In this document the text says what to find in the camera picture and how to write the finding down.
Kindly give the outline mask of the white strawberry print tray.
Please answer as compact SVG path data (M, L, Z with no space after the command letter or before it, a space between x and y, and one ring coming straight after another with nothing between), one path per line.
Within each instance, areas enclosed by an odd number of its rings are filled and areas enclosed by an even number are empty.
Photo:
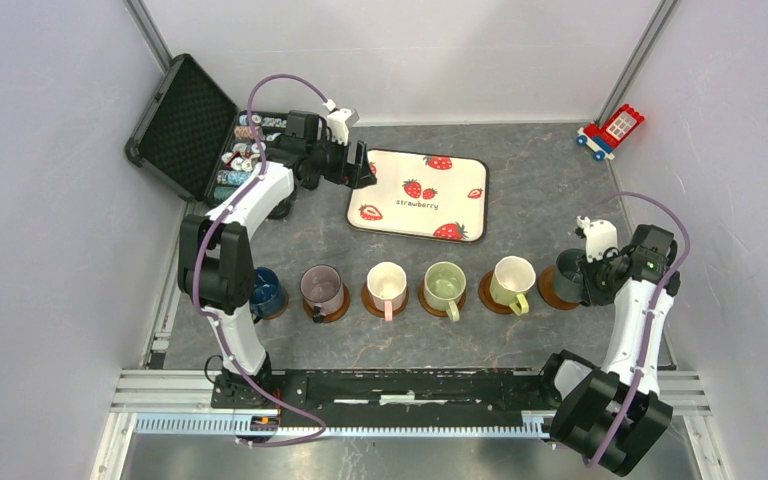
M472 158L375 149L377 183L352 192L346 219L364 231L456 243L485 235L489 169Z

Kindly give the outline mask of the brown grooved wooden coaster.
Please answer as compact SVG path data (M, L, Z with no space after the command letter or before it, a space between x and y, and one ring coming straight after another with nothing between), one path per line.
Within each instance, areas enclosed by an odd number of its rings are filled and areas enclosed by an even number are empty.
M507 305L502 305L495 302L490 292L491 281L493 278L493 271L488 271L482 278L478 287L478 295L481 303L485 308L499 315L511 315L512 309Z
M311 307L306 300L302 300L302 306L306 315L316 324L333 323L340 320L349 310L351 305L351 294L347 285L342 286L343 302L333 313L323 314L319 307Z
M444 318L444 317L448 317L448 313L447 313L447 311L446 311L446 310L438 310L438 309L434 309L434 308L433 308L433 307L432 307L432 306L431 306L431 305L430 305L430 304L427 302L427 299L426 299L426 288L425 288L425 284L424 284L424 283L422 283L422 284L421 284L421 285L418 287L418 298L419 298L419 303L420 303L420 305L422 306L422 308L423 308L423 309L424 309L424 310L425 310L425 311L426 311L428 314L430 314L430 315L432 315L432 316L434 316L434 317L438 317L438 318ZM457 302L456 302L456 306L457 306L459 309L462 309L462 308L464 307L465 303L466 303L466 299L467 299L467 295L466 295L466 293L465 293L465 292L463 292L463 293L462 293L462 295L460 296L460 298L457 300Z
M579 304L567 302L558 297L553 288L553 280L556 272L555 266L549 266L544 269L537 280L538 293L544 302L556 310L573 310Z
M409 303L409 291L405 290L401 295L401 300L398 305L393 308L393 317L400 315ZM361 301L364 308L373 316L378 318L385 317L385 311L378 309L374 303L374 297L371 295L366 283L363 284L361 289Z

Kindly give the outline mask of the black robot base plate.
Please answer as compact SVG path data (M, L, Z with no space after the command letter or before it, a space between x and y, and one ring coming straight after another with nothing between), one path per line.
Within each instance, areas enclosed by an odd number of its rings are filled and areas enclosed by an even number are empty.
M287 369L261 380L259 390L227 370L206 378L212 408L250 410L257 427L469 429L516 427L525 412L553 412L587 372Z

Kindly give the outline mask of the light green mug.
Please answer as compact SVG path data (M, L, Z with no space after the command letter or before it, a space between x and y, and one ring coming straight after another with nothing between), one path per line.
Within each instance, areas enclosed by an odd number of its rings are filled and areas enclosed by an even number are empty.
M427 269L423 283L427 302L434 309L446 310L450 321L459 322L461 309L456 302L466 290L464 271L455 263L438 262Z

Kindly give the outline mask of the lilac mug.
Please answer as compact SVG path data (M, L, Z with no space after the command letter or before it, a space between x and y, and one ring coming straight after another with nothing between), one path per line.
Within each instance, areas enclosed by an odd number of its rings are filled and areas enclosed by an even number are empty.
M304 306L310 310L314 323L325 323L343 308L345 286L338 270L330 265L309 268L300 280Z

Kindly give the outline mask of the dark blue mug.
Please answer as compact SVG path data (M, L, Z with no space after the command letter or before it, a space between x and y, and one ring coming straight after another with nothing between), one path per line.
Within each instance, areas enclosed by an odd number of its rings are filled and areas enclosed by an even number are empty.
M257 267L254 270L254 291L250 298L250 312L254 317L254 322L263 320L275 305L281 306L283 301L282 292L284 287L281 285L277 274L266 267Z

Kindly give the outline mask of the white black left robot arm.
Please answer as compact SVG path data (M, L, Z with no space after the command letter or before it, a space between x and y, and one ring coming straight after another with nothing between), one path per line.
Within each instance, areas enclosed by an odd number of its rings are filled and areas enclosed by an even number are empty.
M249 177L207 214L181 224L178 285L209 319L219 344L222 369L214 383L231 384L250 407L266 405L274 394L269 356L250 311L256 290L251 236L298 186L376 184L366 144L350 141L357 120L355 110L335 106L325 116L248 113L235 135L251 140L256 164Z

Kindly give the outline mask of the pale pink white mug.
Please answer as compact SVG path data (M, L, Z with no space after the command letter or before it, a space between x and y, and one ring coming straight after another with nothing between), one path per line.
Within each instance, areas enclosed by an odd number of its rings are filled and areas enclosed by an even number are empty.
M385 321L391 322L407 301L406 272L396 263L381 262L369 270L366 289L372 306L383 314Z

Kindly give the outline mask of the yellow-green mug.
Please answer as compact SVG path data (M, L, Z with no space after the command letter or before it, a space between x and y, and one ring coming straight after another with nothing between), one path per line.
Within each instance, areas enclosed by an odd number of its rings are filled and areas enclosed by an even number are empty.
M513 314L530 312L528 291L535 285L537 274L532 264L519 256L506 256L495 265L489 286L490 298Z

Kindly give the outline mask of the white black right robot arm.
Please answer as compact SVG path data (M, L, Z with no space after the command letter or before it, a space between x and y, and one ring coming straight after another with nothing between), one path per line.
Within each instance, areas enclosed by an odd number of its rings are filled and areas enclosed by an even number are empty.
M620 246L606 220L578 217L583 249L558 255L550 293L566 303L611 306L614 326L605 360L595 364L568 350L539 374L540 400L555 408L551 440L588 466L628 475L667 430L673 408L660 398L659 349L666 316L680 287L673 233L640 225Z

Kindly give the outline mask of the dark green mug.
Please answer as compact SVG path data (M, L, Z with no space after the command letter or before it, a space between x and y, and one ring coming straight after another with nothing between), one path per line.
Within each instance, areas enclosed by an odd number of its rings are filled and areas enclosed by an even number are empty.
M555 260L552 287L555 295L565 303L579 304L583 299L583 274L579 261L585 257L583 249L566 249Z

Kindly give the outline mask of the dark walnut coaster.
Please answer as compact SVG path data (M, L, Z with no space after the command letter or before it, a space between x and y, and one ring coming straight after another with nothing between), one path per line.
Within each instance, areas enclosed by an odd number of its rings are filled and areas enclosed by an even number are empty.
M280 317L287 310L290 303L290 297L286 290L283 290L282 295L283 295L283 301L281 303L281 306L278 307L277 305L275 305L270 311L267 312L266 315L262 316L263 320L276 319Z

